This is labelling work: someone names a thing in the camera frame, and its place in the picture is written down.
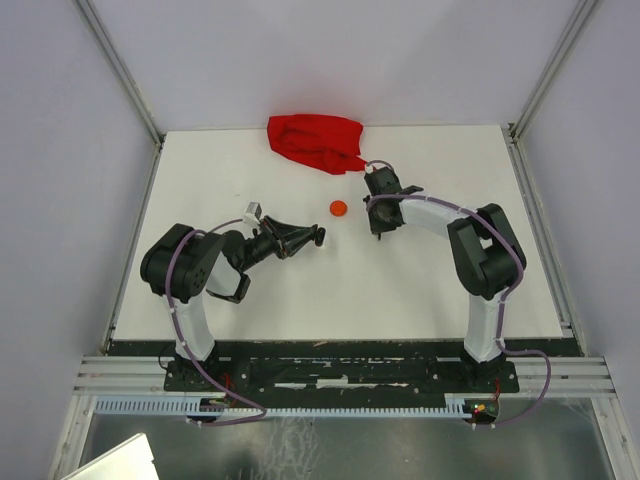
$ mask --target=metal frame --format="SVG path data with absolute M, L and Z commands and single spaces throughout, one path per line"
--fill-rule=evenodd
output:
M 123 275 L 122 285 L 115 299 L 113 314 L 105 332 L 106 342 L 109 340 L 115 319 L 119 311 L 124 291 L 126 277 L 131 269 L 133 251 L 139 236 L 142 220 L 162 148 L 163 135 L 157 128 L 150 109 L 143 101 L 136 84 L 126 65 L 116 52 L 107 30 L 100 20 L 96 8 L 91 0 L 73 0 L 82 19 L 94 35 L 100 49 L 105 55 L 114 75 L 122 84 L 130 98 L 141 121 L 145 125 L 150 137 L 156 143 L 156 152 L 149 175 L 144 199 L 140 208 L 139 219 L 131 242 L 131 250 L 127 266 Z M 527 100 L 520 117 L 505 130 L 505 141 L 527 213 L 533 228 L 537 246 L 545 266 L 547 280 L 551 287 L 554 302 L 560 315 L 560 323 L 565 337 L 575 335 L 583 351 L 587 351 L 584 332 L 579 324 L 573 308 L 571 295 L 555 255 L 553 241 L 544 221 L 543 209 L 537 190 L 532 180 L 525 152 L 520 139 L 542 104 L 547 92 L 552 87 L 562 66 L 569 58 L 574 46 L 578 42 L 588 21 L 597 10 L 600 0 L 580 0 L 569 19 L 562 35 L 554 48 L 534 90 Z M 545 376 L 545 365 L 542 360 L 535 358 L 512 359 L 516 365 L 522 391 L 518 394 L 503 394 L 505 398 L 535 397 L 542 387 Z M 611 465 L 616 478 L 640 479 L 640 461 L 631 440 L 627 425 L 620 409 L 614 385 L 611 381 L 604 358 L 553 358 L 553 377 L 548 397 L 550 398 L 591 398 L 597 421 L 602 433 Z M 65 421 L 63 434 L 56 449 L 54 463 L 50 471 L 50 478 L 60 478 L 72 472 L 79 466 L 79 461 L 87 438 L 89 424 L 96 405 L 99 411 L 105 412 L 112 408 L 119 413 L 136 413 L 145 408 L 165 408 L 183 402 L 183 405 L 199 401 L 202 393 L 185 393 L 176 395 L 175 392 L 165 392 L 163 389 L 164 371 L 158 365 L 155 357 L 86 357 L 83 360 L 77 382 L 74 386 L 73 397 L 69 413 Z M 208 399 L 221 396 L 219 393 L 207 393 Z M 478 394 L 449 394 L 447 401 L 455 405 L 466 397 L 481 398 Z M 185 412 L 178 408 L 177 414 Z M 328 415 L 332 412 L 302 412 L 288 410 L 274 412 L 274 415 Z M 407 412 L 355 412 L 367 415 L 400 415 Z M 432 412 L 412 412 L 413 415 L 425 416 Z

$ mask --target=orange object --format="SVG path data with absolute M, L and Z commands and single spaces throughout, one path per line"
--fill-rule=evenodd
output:
M 331 205 L 329 205 L 329 211 L 336 217 L 342 217 L 347 213 L 347 204 L 342 200 L 335 200 L 331 202 Z

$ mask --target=wall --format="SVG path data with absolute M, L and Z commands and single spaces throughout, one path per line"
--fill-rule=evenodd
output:
M 47 474 L 153 146 L 71 1 L 0 15 L 0 478 Z
M 640 3 L 602 2 L 524 138 L 592 353 L 640 444 Z
M 513 122 L 576 3 L 94 0 L 165 132 L 300 111 Z

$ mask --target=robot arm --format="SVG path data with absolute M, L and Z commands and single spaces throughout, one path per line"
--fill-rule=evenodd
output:
M 245 219 L 256 227 L 253 238 L 245 239 L 237 230 L 223 234 L 209 232 L 191 238 L 177 258 L 171 296 L 174 297 L 182 334 L 198 360 L 206 360 L 215 345 L 204 313 L 205 291 L 211 296 L 240 303 L 251 283 L 245 273 L 249 268 L 272 254 L 285 259 L 294 256 L 310 241 L 316 246 L 321 246 L 324 241 L 325 229 L 317 225 L 298 227 L 280 223 L 269 216 L 260 219 L 260 216 L 260 205 L 250 204 Z M 192 231 L 192 227 L 175 224 L 145 254 L 140 276 L 156 295 L 165 296 L 171 258 L 181 240 Z M 176 353 L 189 359 L 179 342 L 176 343 Z
M 372 196 L 409 195 L 422 191 L 416 186 L 402 189 L 398 177 L 388 167 L 365 174 L 365 181 Z M 489 204 L 478 209 L 477 213 L 507 240 L 525 267 L 526 258 L 502 208 Z M 469 292 L 465 356 L 479 369 L 498 358 L 501 352 L 495 335 L 500 297 L 515 282 L 518 274 L 515 262 L 504 247 L 477 220 L 422 199 L 379 200 L 369 209 L 369 224 L 371 233 L 378 238 L 382 233 L 409 224 L 449 240 L 458 278 Z M 483 240 L 491 240 L 491 244 L 485 246 Z

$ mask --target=white table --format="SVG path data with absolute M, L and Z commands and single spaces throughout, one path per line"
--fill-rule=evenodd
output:
M 403 186 L 468 207 L 500 204 L 528 259 L 507 306 L 505 336 L 562 336 L 498 126 L 371 127 L 361 147 L 364 159 L 391 162 Z M 210 229 L 240 217 L 250 201 L 281 222 L 326 227 L 330 244 L 249 270 L 251 286 L 239 305 L 205 296 L 216 339 L 464 337 L 468 297 L 448 242 L 411 226 L 378 242 L 362 202 L 367 193 L 362 173 L 333 176 L 273 153 L 265 130 L 169 133 L 114 338 L 173 338 L 161 298 L 140 279 L 142 257 L 174 223 Z M 346 216 L 330 214 L 336 199 L 347 203 Z

